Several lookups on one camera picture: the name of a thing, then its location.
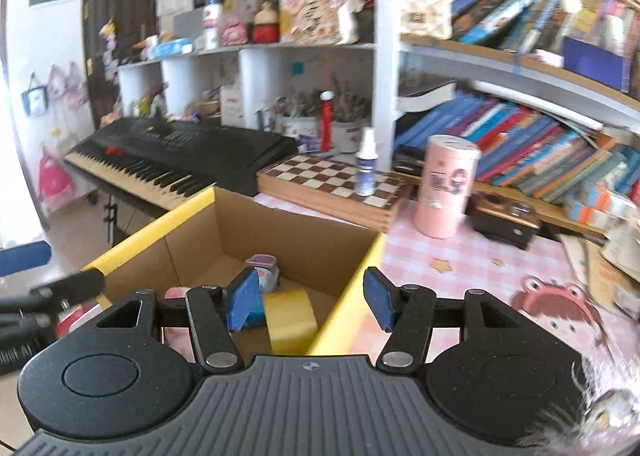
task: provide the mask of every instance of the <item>pink canister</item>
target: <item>pink canister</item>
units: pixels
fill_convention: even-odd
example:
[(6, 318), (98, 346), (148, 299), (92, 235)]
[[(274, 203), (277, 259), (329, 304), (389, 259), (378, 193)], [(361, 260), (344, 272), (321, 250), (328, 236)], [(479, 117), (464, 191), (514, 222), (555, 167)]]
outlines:
[(474, 143), (432, 135), (427, 143), (414, 225), (432, 238), (456, 233), (482, 152)]

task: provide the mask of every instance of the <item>white handbag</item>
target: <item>white handbag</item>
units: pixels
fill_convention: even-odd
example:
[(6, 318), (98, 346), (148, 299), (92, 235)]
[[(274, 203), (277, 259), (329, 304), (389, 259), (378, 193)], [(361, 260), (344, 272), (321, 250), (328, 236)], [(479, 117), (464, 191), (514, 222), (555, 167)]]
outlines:
[(401, 33), (450, 39), (451, 0), (400, 0), (400, 11)]

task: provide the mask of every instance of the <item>chess board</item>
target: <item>chess board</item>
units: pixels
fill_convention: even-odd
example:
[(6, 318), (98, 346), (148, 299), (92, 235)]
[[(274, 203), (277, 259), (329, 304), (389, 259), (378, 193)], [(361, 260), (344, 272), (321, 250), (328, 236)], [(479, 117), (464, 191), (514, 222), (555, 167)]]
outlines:
[(397, 176), (376, 173), (376, 190), (359, 196), (356, 169), (348, 163), (294, 155), (258, 172), (258, 190), (307, 208), (383, 232), (398, 215), (409, 186)]

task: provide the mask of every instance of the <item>cardboard box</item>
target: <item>cardboard box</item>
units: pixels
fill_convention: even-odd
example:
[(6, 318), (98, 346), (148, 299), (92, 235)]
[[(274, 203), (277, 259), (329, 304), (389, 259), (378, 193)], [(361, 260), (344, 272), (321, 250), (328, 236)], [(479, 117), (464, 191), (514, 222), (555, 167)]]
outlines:
[[(367, 312), (362, 277), (380, 266), (386, 236), (364, 227), (265, 207), (248, 197), (209, 189), (120, 243), (89, 267), (106, 276), (107, 308), (135, 289), (159, 297), (171, 287), (227, 285), (255, 254), (278, 259), (276, 291), (304, 289), (319, 332), (310, 354), (347, 353)], [(234, 341), (245, 361), (270, 353), (266, 327)]]

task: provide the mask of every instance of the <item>pink checkered tablecloth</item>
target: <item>pink checkered tablecloth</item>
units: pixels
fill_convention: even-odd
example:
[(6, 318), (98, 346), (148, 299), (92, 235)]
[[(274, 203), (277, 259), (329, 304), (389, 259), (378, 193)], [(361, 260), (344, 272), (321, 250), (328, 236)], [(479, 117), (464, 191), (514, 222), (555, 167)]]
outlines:
[[(254, 200), (268, 207), (335, 219), (265, 194)], [(562, 243), (536, 236), (529, 248), (522, 251), (486, 239), (467, 223), (451, 239), (437, 240), (415, 229), (411, 220), (414, 212), (415, 202), (405, 204), (386, 239), (381, 270), (396, 285), (415, 283), (433, 289), (438, 297), (452, 299), (462, 299), (468, 289), (483, 289), (515, 308), (516, 296), (546, 287), (562, 287), (575, 298), (577, 283)], [(610, 352), (617, 354), (618, 350), (626, 358), (638, 356), (640, 325), (622, 313), (590, 303), (586, 291), (579, 293), (580, 299), (589, 303), (586, 317), (578, 318), (571, 313), (569, 299), (565, 300), (568, 305), (555, 306), (547, 313), (544, 309), (542, 313), (529, 309), (529, 317), (592, 359), (609, 357)], [(435, 329), (427, 360), (458, 343), (459, 335), (457, 329)], [(367, 353), (376, 360), (387, 338), (388, 334), (380, 331), (369, 313), (351, 352)]]

